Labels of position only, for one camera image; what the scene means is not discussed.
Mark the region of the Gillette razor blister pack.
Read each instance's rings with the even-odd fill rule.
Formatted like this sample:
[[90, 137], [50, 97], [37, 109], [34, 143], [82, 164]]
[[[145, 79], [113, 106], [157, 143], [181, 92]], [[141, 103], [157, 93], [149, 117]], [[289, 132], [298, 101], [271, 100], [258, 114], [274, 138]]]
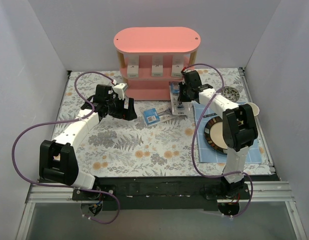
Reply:
[[173, 118], [171, 104], [153, 107], [142, 112], [142, 116], [147, 127], [166, 122]]
[[191, 103], [182, 102], [179, 98], [180, 88], [178, 82], [170, 82], [170, 101], [171, 101], [171, 113], [176, 116], [186, 116], [190, 113]]

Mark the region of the slim white H razor box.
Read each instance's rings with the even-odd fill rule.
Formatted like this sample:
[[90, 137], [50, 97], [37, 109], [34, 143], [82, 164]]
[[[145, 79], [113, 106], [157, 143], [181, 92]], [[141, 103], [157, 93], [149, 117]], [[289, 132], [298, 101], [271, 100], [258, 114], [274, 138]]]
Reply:
[[153, 55], [151, 63], [151, 76], [162, 77], [163, 76], [163, 56]]

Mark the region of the white Harry's razor box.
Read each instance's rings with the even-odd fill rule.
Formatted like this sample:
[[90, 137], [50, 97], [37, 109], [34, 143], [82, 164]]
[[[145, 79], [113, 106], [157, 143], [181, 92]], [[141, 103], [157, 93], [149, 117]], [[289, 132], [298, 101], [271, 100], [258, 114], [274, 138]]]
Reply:
[[128, 78], [138, 78], [139, 77], [139, 56], [138, 55], [131, 55], [128, 57], [127, 77]]

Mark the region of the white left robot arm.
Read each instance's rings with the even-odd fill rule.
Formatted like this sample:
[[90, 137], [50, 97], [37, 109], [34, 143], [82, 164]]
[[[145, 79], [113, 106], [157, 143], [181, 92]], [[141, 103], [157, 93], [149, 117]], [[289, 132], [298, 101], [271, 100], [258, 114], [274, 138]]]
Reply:
[[45, 140], [39, 151], [39, 176], [48, 181], [83, 189], [84, 195], [96, 200], [101, 188], [96, 178], [79, 169], [76, 150], [86, 135], [106, 116], [132, 121], [137, 118], [134, 99], [126, 98], [126, 83], [115, 86], [99, 84], [95, 94], [81, 106], [76, 121], [53, 140]]

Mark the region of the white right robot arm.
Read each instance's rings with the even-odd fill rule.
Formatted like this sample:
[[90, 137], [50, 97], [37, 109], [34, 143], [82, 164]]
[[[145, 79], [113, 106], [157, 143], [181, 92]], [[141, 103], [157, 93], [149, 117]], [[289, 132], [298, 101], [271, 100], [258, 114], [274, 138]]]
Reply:
[[221, 89], [214, 89], [209, 84], [202, 84], [196, 70], [181, 71], [183, 81], [179, 83], [179, 100], [195, 101], [211, 108], [222, 122], [222, 137], [227, 146], [226, 164], [221, 175], [205, 175], [196, 167], [195, 170], [205, 178], [220, 178], [218, 194], [227, 199], [234, 198], [243, 189], [247, 154], [258, 138], [255, 115], [251, 105], [238, 104], [220, 94]]

